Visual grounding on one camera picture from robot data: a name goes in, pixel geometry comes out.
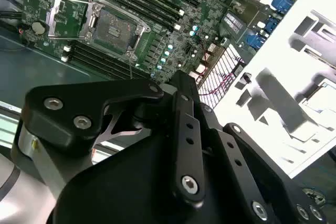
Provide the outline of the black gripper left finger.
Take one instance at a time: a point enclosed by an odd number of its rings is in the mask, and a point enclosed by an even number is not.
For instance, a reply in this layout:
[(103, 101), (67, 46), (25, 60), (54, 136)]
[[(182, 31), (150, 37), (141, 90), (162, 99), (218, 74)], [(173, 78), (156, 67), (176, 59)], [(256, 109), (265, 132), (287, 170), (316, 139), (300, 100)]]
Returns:
[(163, 86), (133, 79), (36, 87), (25, 97), (22, 142), (37, 140), (30, 158), (58, 201), (81, 172), (167, 129), (174, 100), (197, 99), (182, 71)]

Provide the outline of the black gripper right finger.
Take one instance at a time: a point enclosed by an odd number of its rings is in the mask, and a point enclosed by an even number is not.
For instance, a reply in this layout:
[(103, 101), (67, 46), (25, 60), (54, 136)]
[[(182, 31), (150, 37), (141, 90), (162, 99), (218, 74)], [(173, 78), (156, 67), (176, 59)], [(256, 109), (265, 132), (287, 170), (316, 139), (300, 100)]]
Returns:
[(317, 204), (236, 123), (196, 100), (208, 192), (221, 223), (327, 223)]

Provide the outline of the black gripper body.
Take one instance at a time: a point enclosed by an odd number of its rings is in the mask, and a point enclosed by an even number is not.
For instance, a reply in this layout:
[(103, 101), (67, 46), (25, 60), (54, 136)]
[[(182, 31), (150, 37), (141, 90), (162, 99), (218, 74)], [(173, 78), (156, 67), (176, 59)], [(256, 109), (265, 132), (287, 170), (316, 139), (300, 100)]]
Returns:
[(78, 174), (54, 223), (251, 223), (246, 162), (205, 104), (174, 100), (171, 123)]

